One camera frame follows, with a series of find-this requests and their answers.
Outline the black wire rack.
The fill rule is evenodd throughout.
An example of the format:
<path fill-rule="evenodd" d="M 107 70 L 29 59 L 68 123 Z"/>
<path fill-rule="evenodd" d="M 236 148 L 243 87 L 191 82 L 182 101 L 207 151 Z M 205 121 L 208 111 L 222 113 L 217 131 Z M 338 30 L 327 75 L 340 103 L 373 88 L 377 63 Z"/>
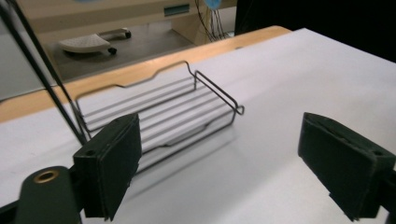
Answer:
<path fill-rule="evenodd" d="M 78 126 L 92 138 L 110 121 L 136 113 L 142 159 L 139 173 L 233 124 L 245 108 L 186 61 L 128 85 L 108 84 L 76 96 Z"/>

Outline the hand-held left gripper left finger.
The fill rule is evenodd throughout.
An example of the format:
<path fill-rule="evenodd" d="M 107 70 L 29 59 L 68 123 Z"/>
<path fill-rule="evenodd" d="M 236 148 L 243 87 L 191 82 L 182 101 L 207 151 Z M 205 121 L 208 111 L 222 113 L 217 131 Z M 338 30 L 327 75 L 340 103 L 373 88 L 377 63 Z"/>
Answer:
<path fill-rule="evenodd" d="M 137 114 L 112 120 L 74 154 L 86 217 L 114 218 L 141 156 Z"/>

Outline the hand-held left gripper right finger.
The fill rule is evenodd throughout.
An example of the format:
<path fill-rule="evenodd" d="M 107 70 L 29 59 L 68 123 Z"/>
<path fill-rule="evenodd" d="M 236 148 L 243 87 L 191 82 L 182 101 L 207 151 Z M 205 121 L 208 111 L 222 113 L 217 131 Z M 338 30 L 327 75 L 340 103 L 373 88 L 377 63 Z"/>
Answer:
<path fill-rule="evenodd" d="M 305 112 L 298 156 L 352 221 L 381 207 L 396 221 L 396 155 L 347 126 Z"/>

